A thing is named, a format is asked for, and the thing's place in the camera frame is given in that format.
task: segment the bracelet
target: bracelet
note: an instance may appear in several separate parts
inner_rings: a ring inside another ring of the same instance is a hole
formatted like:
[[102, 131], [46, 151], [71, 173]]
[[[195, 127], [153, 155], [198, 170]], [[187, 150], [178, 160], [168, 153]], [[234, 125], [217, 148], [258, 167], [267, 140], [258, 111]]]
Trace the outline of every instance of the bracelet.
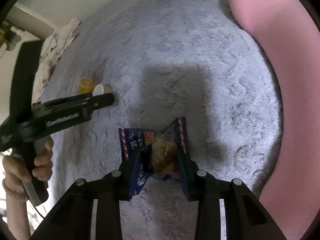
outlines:
[[13, 197], [15, 200], [20, 201], [20, 202], [27, 202], [29, 200], [27, 194], [25, 192], [23, 193], [18, 193], [16, 191], [13, 191], [10, 189], [4, 179], [2, 180], [2, 187], [4, 188], [4, 191], [11, 197]]

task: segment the black wire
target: black wire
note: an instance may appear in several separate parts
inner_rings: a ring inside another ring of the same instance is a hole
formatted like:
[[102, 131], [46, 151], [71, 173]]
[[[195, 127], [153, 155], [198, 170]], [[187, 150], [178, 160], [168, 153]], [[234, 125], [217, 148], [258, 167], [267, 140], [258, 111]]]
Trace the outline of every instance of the black wire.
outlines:
[[37, 210], [37, 208], [36, 208], [34, 205], [32, 205], [32, 206], [33, 206], [33, 208], [36, 210], [36, 212], [39, 214], [39, 216], [42, 217], [42, 219], [44, 219], [44, 216], [40, 214], [40, 212]]

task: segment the finger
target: finger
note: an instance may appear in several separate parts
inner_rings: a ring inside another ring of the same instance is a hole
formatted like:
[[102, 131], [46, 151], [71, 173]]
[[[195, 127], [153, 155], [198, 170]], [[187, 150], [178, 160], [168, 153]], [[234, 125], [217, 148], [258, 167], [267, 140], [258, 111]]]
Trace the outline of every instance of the finger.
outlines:
[[48, 174], [52, 174], [52, 162], [50, 162], [49, 164], [45, 165], [45, 166], [40, 166], [37, 168], [34, 168], [32, 170], [32, 175], [36, 178], [38, 177], [44, 177], [47, 176]]
[[46, 151], [42, 155], [38, 156], [34, 160], [36, 167], [48, 165], [51, 162], [52, 151]]
[[11, 156], [4, 156], [2, 165], [6, 173], [12, 173], [23, 182], [31, 181], [31, 175], [24, 163], [15, 160]]
[[47, 149], [48, 152], [52, 150], [53, 144], [54, 142], [50, 136], [49, 139], [45, 142], [45, 148]]
[[41, 181], [48, 181], [49, 179], [51, 179], [51, 176], [52, 176], [52, 171], [51, 171], [51, 173], [47, 174], [46, 176], [38, 177], [38, 179]]

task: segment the silver screw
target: silver screw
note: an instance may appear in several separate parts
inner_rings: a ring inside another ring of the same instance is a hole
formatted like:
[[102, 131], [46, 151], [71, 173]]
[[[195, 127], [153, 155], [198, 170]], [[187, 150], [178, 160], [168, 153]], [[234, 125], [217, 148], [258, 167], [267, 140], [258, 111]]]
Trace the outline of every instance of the silver screw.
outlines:
[[242, 184], [242, 180], [241, 179], [234, 179], [233, 183], [236, 184], [237, 186], [240, 186]]
[[81, 185], [83, 185], [85, 183], [85, 179], [77, 179], [76, 180], [76, 185], [77, 186], [81, 186]]
[[119, 177], [121, 175], [121, 171], [115, 170], [111, 173], [112, 177]]
[[199, 171], [197, 171], [197, 175], [199, 177], [204, 177], [205, 175], [207, 175], [207, 173], [205, 171], [203, 171], [203, 170], [199, 170]]

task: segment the black handle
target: black handle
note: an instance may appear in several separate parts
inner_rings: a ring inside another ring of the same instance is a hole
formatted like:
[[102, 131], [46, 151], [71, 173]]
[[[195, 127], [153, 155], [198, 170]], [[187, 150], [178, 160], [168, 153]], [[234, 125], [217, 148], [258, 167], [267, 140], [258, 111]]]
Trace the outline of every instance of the black handle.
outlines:
[[34, 143], [20, 144], [12, 149], [12, 153], [23, 158], [26, 168], [32, 177], [31, 182], [23, 183], [23, 187], [31, 204], [33, 206], [41, 205], [48, 199], [49, 194], [46, 183], [39, 181], [37, 178], [32, 176], [32, 170], [36, 167], [34, 165], [34, 159], [37, 156]]

